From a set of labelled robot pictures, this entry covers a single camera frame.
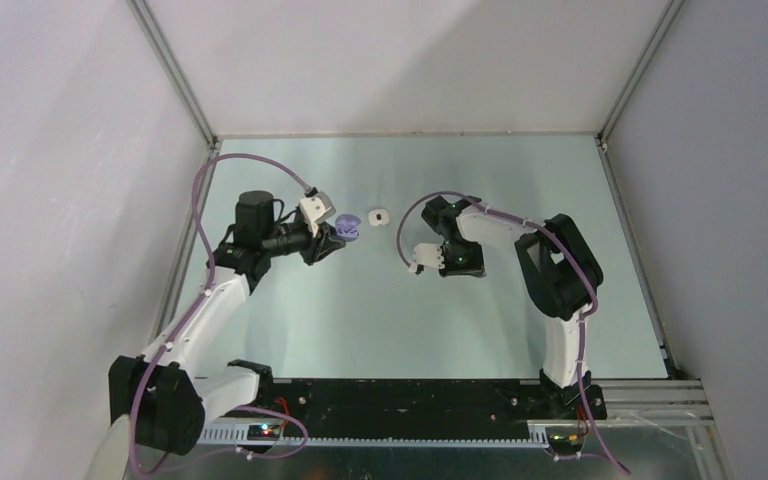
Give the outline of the purple charging case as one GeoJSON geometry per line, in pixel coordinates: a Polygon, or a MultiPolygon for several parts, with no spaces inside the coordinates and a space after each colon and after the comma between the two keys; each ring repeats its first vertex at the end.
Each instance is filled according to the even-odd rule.
{"type": "Polygon", "coordinates": [[[362,220],[359,217],[347,213],[338,215],[334,222],[337,236],[345,242],[353,242],[359,239],[361,225],[362,220]]]}

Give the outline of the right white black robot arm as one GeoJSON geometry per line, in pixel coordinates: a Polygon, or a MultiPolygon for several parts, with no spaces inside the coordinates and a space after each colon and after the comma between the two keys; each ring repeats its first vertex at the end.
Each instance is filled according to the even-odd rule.
{"type": "Polygon", "coordinates": [[[476,197],[455,202],[435,195],[421,216],[438,235],[439,245],[414,247],[409,268],[435,269],[443,277],[485,274],[486,245],[515,253],[526,292],[546,317],[546,356],[540,370],[549,382],[541,392],[545,411],[566,418],[582,403],[576,386],[588,372],[586,331],[598,308],[601,266],[574,220],[557,214],[542,224],[490,208],[476,197]]]}

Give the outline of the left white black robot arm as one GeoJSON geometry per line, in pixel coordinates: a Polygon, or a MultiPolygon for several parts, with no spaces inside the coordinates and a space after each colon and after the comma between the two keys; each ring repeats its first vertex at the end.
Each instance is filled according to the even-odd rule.
{"type": "Polygon", "coordinates": [[[276,217],[279,202],[262,190],[240,194],[233,223],[208,251],[193,303],[139,355],[120,356],[111,365],[111,417],[127,416],[133,446],[185,455],[203,427],[224,414],[242,407],[259,417],[274,408],[276,390],[266,365],[232,360],[218,374],[197,378],[196,373],[274,258],[297,254],[313,265],[346,245],[328,222],[335,208],[326,194],[306,193],[289,220],[276,217]]]}

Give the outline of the white earbud charging case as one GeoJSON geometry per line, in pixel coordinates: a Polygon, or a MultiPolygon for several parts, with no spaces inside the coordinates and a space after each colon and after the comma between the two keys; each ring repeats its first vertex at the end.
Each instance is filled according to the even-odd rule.
{"type": "Polygon", "coordinates": [[[390,214],[384,208],[374,209],[368,213],[368,223],[372,227],[383,227],[390,223],[390,214]]]}

